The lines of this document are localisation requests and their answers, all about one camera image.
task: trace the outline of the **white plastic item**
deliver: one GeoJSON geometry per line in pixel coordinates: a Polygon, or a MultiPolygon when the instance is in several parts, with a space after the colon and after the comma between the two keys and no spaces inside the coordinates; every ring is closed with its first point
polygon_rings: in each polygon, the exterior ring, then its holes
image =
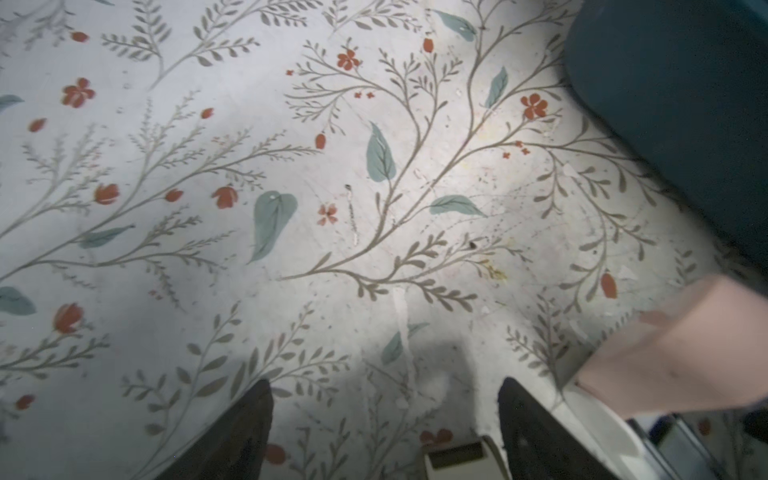
{"type": "Polygon", "coordinates": [[[616,412],[573,380],[563,388],[563,398],[607,456],[604,463],[622,480],[669,480],[654,469],[642,440],[616,412]]]}

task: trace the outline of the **beige object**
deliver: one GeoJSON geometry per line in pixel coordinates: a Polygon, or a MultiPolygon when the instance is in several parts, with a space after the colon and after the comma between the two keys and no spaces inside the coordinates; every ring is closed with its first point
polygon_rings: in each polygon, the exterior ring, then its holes
{"type": "Polygon", "coordinates": [[[745,406],[768,396],[768,300],[706,276],[609,337],[576,374],[621,418],[745,406]]]}

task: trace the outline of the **scuff mark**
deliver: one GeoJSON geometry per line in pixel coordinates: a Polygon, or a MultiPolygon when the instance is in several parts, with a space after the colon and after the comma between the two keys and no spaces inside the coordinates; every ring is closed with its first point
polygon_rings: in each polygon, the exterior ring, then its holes
{"type": "Polygon", "coordinates": [[[357,235],[357,223],[355,222],[355,209],[352,207],[352,185],[344,185],[346,188],[346,202],[349,204],[349,223],[352,225],[353,240],[352,243],[357,247],[359,237],[357,235]]]}
{"type": "Polygon", "coordinates": [[[408,339],[408,301],[406,300],[406,290],[399,287],[393,288],[392,301],[395,303],[397,328],[400,330],[402,342],[402,354],[406,359],[406,368],[408,369],[408,390],[415,392],[416,369],[413,364],[413,352],[411,352],[408,339]]]}

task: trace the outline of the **teal leaf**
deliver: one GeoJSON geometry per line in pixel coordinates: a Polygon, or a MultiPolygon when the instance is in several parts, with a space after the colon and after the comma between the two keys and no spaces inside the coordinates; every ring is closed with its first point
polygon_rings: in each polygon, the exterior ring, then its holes
{"type": "Polygon", "coordinates": [[[507,88],[507,82],[509,77],[507,76],[507,69],[502,67],[502,70],[493,77],[491,82],[491,90],[488,92],[488,100],[485,101],[485,107],[493,107],[494,104],[502,97],[504,90],[507,88]]]}
{"type": "Polygon", "coordinates": [[[253,222],[256,224],[256,243],[250,261],[261,260],[272,251],[277,237],[290,220],[299,203],[291,194],[272,190],[261,194],[253,208],[253,222]]]}
{"type": "Polygon", "coordinates": [[[478,32],[475,30],[475,27],[473,27],[471,23],[467,22],[461,17],[457,17],[456,15],[444,13],[439,10],[432,11],[437,15],[440,15],[440,18],[446,27],[461,35],[466,41],[475,40],[475,35],[477,35],[478,32]]]}
{"type": "Polygon", "coordinates": [[[373,126],[373,133],[368,141],[368,151],[366,152],[368,175],[375,182],[391,180],[397,170],[395,161],[392,159],[392,151],[389,149],[382,131],[376,124],[371,123],[371,125],[373,126]]]}
{"type": "Polygon", "coordinates": [[[11,315],[31,315],[37,312],[34,303],[12,286],[0,287],[0,312],[11,315]]]}
{"type": "Polygon", "coordinates": [[[91,232],[83,235],[82,239],[78,243],[80,248],[96,248],[110,243],[117,235],[120,235],[129,228],[133,228],[133,225],[127,227],[111,228],[109,230],[102,230],[101,232],[91,232]]]}
{"type": "MultiPolygon", "coordinates": [[[[417,323],[415,325],[408,325],[408,338],[411,338],[414,333],[418,332],[425,326],[429,325],[429,323],[417,323]]],[[[384,347],[384,350],[382,350],[382,364],[388,365],[402,355],[402,337],[400,336],[400,332],[397,332],[394,337],[389,341],[389,343],[386,344],[384,347]]]]}
{"type": "Polygon", "coordinates": [[[22,103],[23,100],[16,95],[2,95],[0,97],[0,111],[5,110],[8,107],[22,103]]]}
{"type": "Polygon", "coordinates": [[[479,208],[464,195],[445,195],[432,202],[429,206],[429,213],[433,215],[444,214],[445,212],[459,212],[464,215],[482,215],[487,217],[479,208]]]}

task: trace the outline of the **floral patterned floor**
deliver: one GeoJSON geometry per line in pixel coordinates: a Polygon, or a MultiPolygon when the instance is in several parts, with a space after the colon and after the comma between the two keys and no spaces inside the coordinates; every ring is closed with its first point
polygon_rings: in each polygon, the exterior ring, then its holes
{"type": "Polygon", "coordinates": [[[574,101],[577,10],[2,0],[0,470],[152,478],[262,377],[264,478],[500,443],[505,376],[588,443],[555,386],[748,273],[574,101]]]}

